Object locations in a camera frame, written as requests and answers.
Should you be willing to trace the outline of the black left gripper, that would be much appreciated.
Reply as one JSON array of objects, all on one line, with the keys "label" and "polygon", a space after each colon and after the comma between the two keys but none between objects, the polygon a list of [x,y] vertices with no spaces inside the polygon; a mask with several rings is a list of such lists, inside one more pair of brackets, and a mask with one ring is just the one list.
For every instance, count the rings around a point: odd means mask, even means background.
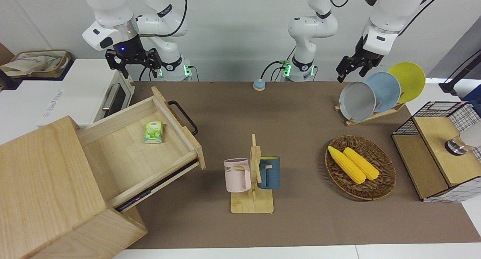
[{"label": "black left gripper", "polygon": [[344,56],[340,61],[336,72],[338,73],[337,81],[339,83],[344,82],[345,77],[349,74],[349,71],[354,71],[359,67],[360,76],[365,77],[367,72],[373,67],[377,67],[380,61],[383,59],[383,55],[368,51],[363,48],[366,44],[368,36],[361,37],[355,46],[355,52],[352,56]]}]

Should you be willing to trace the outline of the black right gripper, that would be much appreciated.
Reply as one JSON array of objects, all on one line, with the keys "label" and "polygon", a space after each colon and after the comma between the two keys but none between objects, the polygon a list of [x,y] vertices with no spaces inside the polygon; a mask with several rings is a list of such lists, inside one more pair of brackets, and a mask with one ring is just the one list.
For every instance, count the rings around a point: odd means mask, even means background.
[{"label": "black right gripper", "polygon": [[151,78],[158,79],[163,63],[156,48],[143,48],[139,36],[113,45],[113,49],[106,50],[105,57],[109,68],[118,71],[124,79],[129,79],[127,64],[140,64],[149,68]]}]

